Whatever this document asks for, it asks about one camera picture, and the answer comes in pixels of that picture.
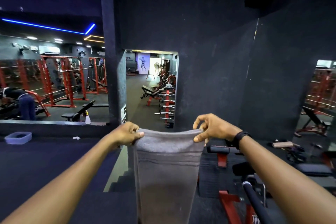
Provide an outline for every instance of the air conditioner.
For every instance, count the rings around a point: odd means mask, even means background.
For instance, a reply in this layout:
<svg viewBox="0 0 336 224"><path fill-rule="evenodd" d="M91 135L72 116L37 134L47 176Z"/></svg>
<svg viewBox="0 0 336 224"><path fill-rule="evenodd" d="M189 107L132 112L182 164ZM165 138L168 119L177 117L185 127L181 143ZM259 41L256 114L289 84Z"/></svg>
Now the air conditioner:
<svg viewBox="0 0 336 224"><path fill-rule="evenodd" d="M59 54L60 49L58 47L40 45L39 52L40 54Z"/></svg>

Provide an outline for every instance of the smartwatch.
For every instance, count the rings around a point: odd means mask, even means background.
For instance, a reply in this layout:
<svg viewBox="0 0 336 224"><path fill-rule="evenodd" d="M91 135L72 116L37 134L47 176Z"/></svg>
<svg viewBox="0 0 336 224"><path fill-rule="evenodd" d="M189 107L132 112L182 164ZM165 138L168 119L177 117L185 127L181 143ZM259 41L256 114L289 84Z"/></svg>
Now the smartwatch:
<svg viewBox="0 0 336 224"><path fill-rule="evenodd" d="M238 134L235 135L235 137L232 140L232 145L236 147L239 150L239 142L244 136L249 136L251 135L247 133L246 131L239 132Z"/></svg>

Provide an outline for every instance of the forearm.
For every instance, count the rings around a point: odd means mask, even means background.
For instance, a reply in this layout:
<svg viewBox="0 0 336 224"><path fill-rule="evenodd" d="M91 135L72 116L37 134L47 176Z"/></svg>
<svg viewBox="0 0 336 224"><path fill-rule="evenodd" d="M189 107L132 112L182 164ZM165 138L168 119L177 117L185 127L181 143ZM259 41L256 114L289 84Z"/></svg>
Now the forearm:
<svg viewBox="0 0 336 224"><path fill-rule="evenodd" d="M100 140L82 158L44 186L2 223L67 223L109 149L115 148L115 145L107 144L110 144L107 140Z"/></svg>
<svg viewBox="0 0 336 224"><path fill-rule="evenodd" d="M240 150L291 223L336 223L336 198L252 138Z"/></svg>

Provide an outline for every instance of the gray towel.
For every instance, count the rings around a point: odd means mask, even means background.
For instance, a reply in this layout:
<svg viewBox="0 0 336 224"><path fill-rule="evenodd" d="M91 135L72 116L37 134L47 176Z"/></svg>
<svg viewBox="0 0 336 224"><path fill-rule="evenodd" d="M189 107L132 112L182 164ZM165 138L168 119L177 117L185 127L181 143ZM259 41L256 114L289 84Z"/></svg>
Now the gray towel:
<svg viewBox="0 0 336 224"><path fill-rule="evenodd" d="M200 129L164 133L140 129L135 143L134 175L138 222L187 224L197 186L204 143L194 143Z"/></svg>

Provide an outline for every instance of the blue plastic tub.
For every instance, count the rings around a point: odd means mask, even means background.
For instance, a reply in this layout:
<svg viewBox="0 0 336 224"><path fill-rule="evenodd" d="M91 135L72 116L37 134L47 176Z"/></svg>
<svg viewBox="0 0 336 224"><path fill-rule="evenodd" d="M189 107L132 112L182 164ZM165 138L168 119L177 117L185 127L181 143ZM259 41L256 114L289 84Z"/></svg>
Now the blue plastic tub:
<svg viewBox="0 0 336 224"><path fill-rule="evenodd" d="M31 132L15 132L5 137L7 144L25 144L32 139Z"/></svg>

